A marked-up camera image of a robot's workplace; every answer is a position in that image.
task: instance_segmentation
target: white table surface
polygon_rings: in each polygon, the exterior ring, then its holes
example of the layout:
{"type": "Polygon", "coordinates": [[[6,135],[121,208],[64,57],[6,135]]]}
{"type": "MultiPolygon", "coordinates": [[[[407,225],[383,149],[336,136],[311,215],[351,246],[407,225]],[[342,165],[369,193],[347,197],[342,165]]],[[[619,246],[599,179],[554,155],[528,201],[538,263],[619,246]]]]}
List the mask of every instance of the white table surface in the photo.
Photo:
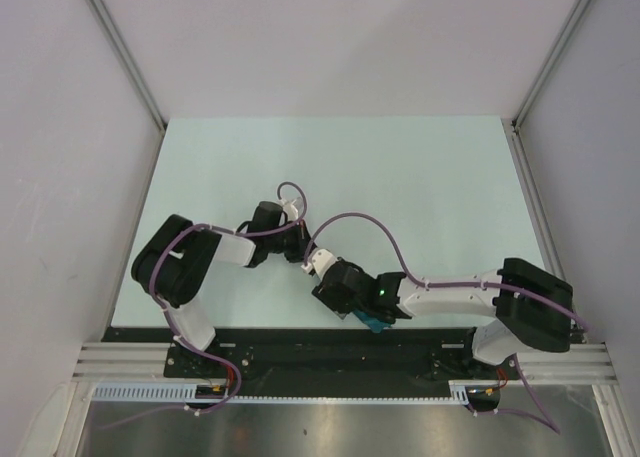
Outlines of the white table surface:
{"type": "MultiPolygon", "coordinates": [[[[260,200],[275,200],[284,180],[305,190],[312,232],[337,213],[369,213],[390,228],[415,274],[473,274],[505,257],[542,266],[498,117],[379,117],[172,120],[129,268],[170,214],[235,227],[260,200]]],[[[400,270],[384,234],[367,221],[339,221],[318,243],[372,275],[400,270]]],[[[219,327],[364,327],[336,317],[311,295],[314,285],[283,256],[270,256],[256,269],[215,263],[200,295],[219,327]]],[[[396,327],[483,322],[429,315],[396,327]]],[[[128,271],[112,326],[166,326],[128,271]]]]}

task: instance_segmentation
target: metal floor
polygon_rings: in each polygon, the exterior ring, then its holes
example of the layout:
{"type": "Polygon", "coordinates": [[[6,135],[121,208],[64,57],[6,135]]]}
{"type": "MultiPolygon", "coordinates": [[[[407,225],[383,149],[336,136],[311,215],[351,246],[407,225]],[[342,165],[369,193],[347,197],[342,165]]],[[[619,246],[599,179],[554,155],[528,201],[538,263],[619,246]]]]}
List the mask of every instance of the metal floor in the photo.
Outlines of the metal floor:
{"type": "MultiPolygon", "coordinates": [[[[388,404],[234,404],[198,418],[161,412],[103,431],[96,426],[156,404],[96,402],[79,456],[612,455],[589,387],[544,387],[538,393],[563,435],[516,416],[473,418],[462,407],[388,404]]],[[[501,406],[535,411],[523,388],[506,389],[501,406]]]]}

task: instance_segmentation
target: stainless steel surface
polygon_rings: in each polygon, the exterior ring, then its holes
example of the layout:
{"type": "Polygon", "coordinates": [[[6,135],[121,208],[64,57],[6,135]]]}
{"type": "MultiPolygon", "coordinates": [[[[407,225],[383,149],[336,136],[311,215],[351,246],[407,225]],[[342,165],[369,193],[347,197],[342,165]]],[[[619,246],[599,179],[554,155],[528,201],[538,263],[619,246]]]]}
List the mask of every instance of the stainless steel surface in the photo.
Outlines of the stainless steel surface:
{"type": "MultiPolygon", "coordinates": [[[[93,403],[81,457],[518,457],[611,456],[589,387],[544,387],[539,394],[559,423],[557,436],[519,417],[474,418],[462,407],[230,405],[193,417],[180,410],[111,430],[96,426],[148,404],[93,403]]],[[[505,407],[534,411],[523,388],[506,389],[505,407]]]]}
{"type": "Polygon", "coordinates": [[[594,385],[593,393],[614,457],[638,455],[640,442],[637,430],[629,425],[631,420],[620,386],[594,385]]]}
{"type": "Polygon", "coordinates": [[[517,130],[522,127],[522,122],[524,122],[524,119],[527,118],[531,106],[536,101],[538,94],[540,94],[540,91],[553,72],[553,69],[560,61],[565,49],[567,48],[567,45],[569,44],[569,41],[571,40],[571,37],[573,37],[573,34],[580,25],[580,22],[582,22],[582,19],[586,15],[587,10],[589,10],[592,2],[593,0],[576,0],[576,3],[573,5],[573,8],[571,9],[571,12],[569,12],[569,16],[567,17],[567,20],[562,26],[560,34],[558,34],[558,37],[553,43],[553,46],[551,47],[549,54],[542,64],[538,75],[533,81],[533,85],[529,89],[529,92],[527,92],[527,96],[525,97],[524,102],[520,106],[518,113],[513,119],[515,128],[517,130]]]}

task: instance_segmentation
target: white cable tray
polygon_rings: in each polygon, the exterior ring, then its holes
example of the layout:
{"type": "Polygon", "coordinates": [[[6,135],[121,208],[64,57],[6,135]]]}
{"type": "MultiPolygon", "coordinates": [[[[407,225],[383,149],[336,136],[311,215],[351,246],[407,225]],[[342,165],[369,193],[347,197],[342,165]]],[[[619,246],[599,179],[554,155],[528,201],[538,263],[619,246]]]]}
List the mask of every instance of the white cable tray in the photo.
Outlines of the white cable tray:
{"type": "MultiPolygon", "coordinates": [[[[220,399],[196,398],[202,384],[113,382],[100,383],[93,394],[94,402],[159,402],[213,403],[220,399]]],[[[467,405],[469,399],[464,386],[450,385],[450,397],[414,398],[334,398],[334,397],[234,397],[237,404],[357,404],[357,405],[467,405]]]]}

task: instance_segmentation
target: cable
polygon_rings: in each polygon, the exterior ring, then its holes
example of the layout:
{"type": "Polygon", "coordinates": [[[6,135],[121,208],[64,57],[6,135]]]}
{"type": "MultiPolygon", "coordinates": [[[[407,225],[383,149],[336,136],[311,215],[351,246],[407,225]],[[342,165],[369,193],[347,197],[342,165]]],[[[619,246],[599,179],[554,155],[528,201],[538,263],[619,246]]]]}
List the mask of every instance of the cable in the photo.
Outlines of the cable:
{"type": "Polygon", "coordinates": [[[498,367],[497,373],[498,373],[498,378],[501,381],[504,381],[504,383],[500,382],[500,386],[498,387],[498,390],[504,389],[509,383],[509,377],[507,376],[507,373],[504,370],[502,370],[500,367],[498,367]]]}
{"type": "Polygon", "coordinates": [[[538,394],[535,393],[535,391],[531,387],[531,384],[529,384],[529,381],[524,376],[524,373],[522,372],[522,368],[520,367],[520,362],[518,361],[518,356],[514,354],[510,358],[511,358],[511,360],[513,360],[513,362],[515,364],[515,367],[516,367],[516,370],[518,371],[518,375],[520,377],[520,380],[522,381],[522,384],[524,385],[524,388],[527,390],[527,393],[529,394],[529,397],[531,397],[531,400],[533,401],[533,403],[536,405],[536,407],[538,408],[540,413],[544,416],[544,419],[538,417],[537,415],[532,414],[531,412],[527,412],[526,410],[494,409],[494,410],[487,410],[487,411],[479,412],[479,411],[475,410],[471,404],[468,404],[465,407],[470,412],[473,412],[474,416],[476,416],[476,415],[511,414],[511,415],[519,415],[520,417],[526,417],[528,419],[533,419],[536,422],[544,425],[545,427],[548,427],[549,429],[553,430],[556,434],[560,435],[560,433],[561,433],[560,432],[560,427],[558,427],[558,424],[556,424],[555,421],[551,418],[551,415],[549,414],[549,412],[547,412],[547,410],[542,405],[542,402],[540,402],[540,398],[538,397],[538,394]]]}
{"type": "MultiPolygon", "coordinates": [[[[227,359],[224,359],[222,357],[218,357],[217,355],[209,354],[208,352],[204,352],[204,351],[198,349],[197,347],[195,347],[193,344],[188,342],[184,337],[182,337],[180,335],[180,331],[178,330],[177,326],[175,325],[175,322],[173,321],[173,319],[171,318],[171,315],[168,312],[169,304],[166,301],[164,301],[158,294],[156,294],[156,280],[158,278],[158,274],[160,273],[160,269],[162,268],[162,265],[164,264],[165,260],[169,256],[169,253],[185,237],[187,237],[192,232],[196,232],[196,231],[207,229],[207,230],[213,230],[215,232],[220,232],[220,233],[224,233],[224,234],[240,235],[242,237],[265,237],[267,235],[274,235],[274,234],[278,234],[280,232],[284,232],[285,230],[288,230],[288,229],[298,225],[298,223],[303,221],[303,219],[304,219],[304,217],[305,217],[305,215],[307,213],[307,197],[304,194],[303,190],[297,184],[295,184],[294,182],[286,181],[286,182],[282,182],[280,185],[278,185],[278,188],[276,190],[279,199],[282,198],[281,197],[282,189],[284,187],[286,187],[286,186],[293,187],[294,189],[296,189],[299,192],[300,197],[302,198],[303,209],[302,209],[302,212],[301,212],[300,216],[296,220],[294,220],[292,222],[289,222],[288,224],[285,224],[282,227],[278,227],[277,229],[274,229],[274,230],[267,230],[267,231],[264,231],[264,232],[252,232],[252,233],[245,233],[245,234],[238,234],[234,230],[226,229],[224,227],[217,227],[217,226],[210,225],[210,224],[194,224],[191,227],[188,227],[187,229],[185,229],[182,232],[180,232],[169,243],[169,245],[160,254],[160,257],[158,258],[158,261],[156,262],[156,265],[153,268],[153,271],[151,272],[151,277],[149,279],[149,295],[151,295],[151,298],[162,309],[162,313],[165,316],[165,319],[167,321],[167,325],[171,329],[171,332],[173,332],[173,334],[174,334],[173,339],[177,343],[182,345],[185,349],[193,352],[194,354],[199,355],[200,357],[203,357],[205,359],[209,359],[209,360],[213,360],[214,362],[218,362],[218,363],[224,365],[227,369],[231,369],[233,371],[233,373],[235,374],[235,376],[237,377],[236,385],[234,386],[233,390],[228,393],[228,395],[226,397],[224,397],[222,400],[220,400],[216,404],[212,405],[211,407],[208,407],[206,409],[198,409],[198,410],[196,410],[194,412],[194,414],[196,416],[197,415],[201,415],[201,414],[209,414],[211,412],[214,412],[214,411],[224,407],[240,391],[240,387],[242,386],[242,375],[240,374],[240,370],[238,369],[238,367],[236,367],[233,362],[231,362],[231,361],[229,361],[227,359]]],[[[178,409],[189,410],[189,407],[188,406],[177,405],[177,404],[176,405],[166,405],[166,406],[162,406],[162,407],[156,407],[154,409],[150,409],[150,410],[141,412],[139,414],[132,415],[130,417],[127,417],[125,419],[122,419],[122,420],[119,420],[119,421],[116,421],[116,422],[112,422],[110,424],[98,426],[98,429],[100,429],[100,430],[112,429],[114,427],[118,427],[120,425],[127,424],[129,422],[133,422],[133,421],[138,420],[140,418],[146,417],[148,415],[155,414],[156,412],[162,412],[162,411],[165,411],[165,410],[178,410],[178,409]]]]}
{"type": "MultiPolygon", "coordinates": [[[[380,228],[380,230],[382,230],[384,234],[387,236],[387,238],[389,239],[389,242],[391,242],[391,245],[393,246],[393,250],[395,251],[396,256],[398,257],[398,261],[400,262],[400,267],[402,268],[402,271],[407,275],[407,278],[411,282],[413,282],[416,286],[421,288],[427,288],[427,285],[425,284],[425,282],[418,279],[409,270],[409,267],[407,266],[407,263],[405,262],[404,257],[402,256],[402,252],[400,251],[400,247],[398,246],[398,242],[391,234],[391,231],[375,217],[372,217],[368,214],[363,214],[361,212],[344,212],[342,214],[335,215],[330,219],[328,219],[326,222],[324,222],[320,227],[318,227],[318,230],[316,230],[315,233],[311,236],[311,240],[309,241],[309,244],[307,245],[307,248],[305,250],[305,253],[304,253],[305,264],[307,264],[309,260],[309,254],[311,253],[313,244],[315,243],[320,233],[324,229],[326,229],[329,225],[331,225],[333,222],[336,222],[337,220],[344,219],[347,217],[359,217],[361,219],[368,220],[369,222],[373,222],[375,225],[377,225],[380,228]]],[[[428,286],[428,288],[433,288],[433,289],[436,289],[436,288],[447,289],[447,288],[457,288],[457,287],[473,287],[473,288],[482,288],[482,289],[490,287],[490,288],[495,288],[500,290],[506,290],[508,292],[518,293],[526,297],[529,297],[532,300],[536,300],[544,305],[547,305],[548,307],[551,307],[553,310],[560,312],[561,314],[565,315],[566,317],[569,317],[570,319],[573,319],[578,325],[584,328],[585,331],[589,330],[589,324],[582,317],[577,315],[575,312],[571,312],[570,310],[565,309],[561,305],[553,302],[552,300],[549,300],[546,297],[543,297],[542,295],[536,294],[535,292],[532,292],[528,289],[516,287],[514,285],[494,283],[494,282],[470,281],[470,282],[438,282],[438,283],[430,283],[428,286]]]]}
{"type": "Polygon", "coordinates": [[[544,415],[545,419],[547,419],[549,428],[551,428],[556,434],[560,434],[560,428],[558,427],[558,424],[556,424],[553,421],[549,412],[547,412],[547,410],[542,405],[542,402],[540,402],[540,398],[538,397],[538,394],[535,393],[535,391],[531,387],[531,384],[529,383],[527,378],[524,376],[524,372],[522,372],[522,367],[520,367],[520,361],[518,361],[518,356],[516,354],[513,354],[511,359],[513,360],[516,366],[516,370],[518,371],[518,375],[520,376],[520,380],[522,381],[524,388],[527,389],[527,392],[529,393],[531,400],[533,400],[533,403],[536,404],[536,407],[538,408],[540,413],[544,415]]]}

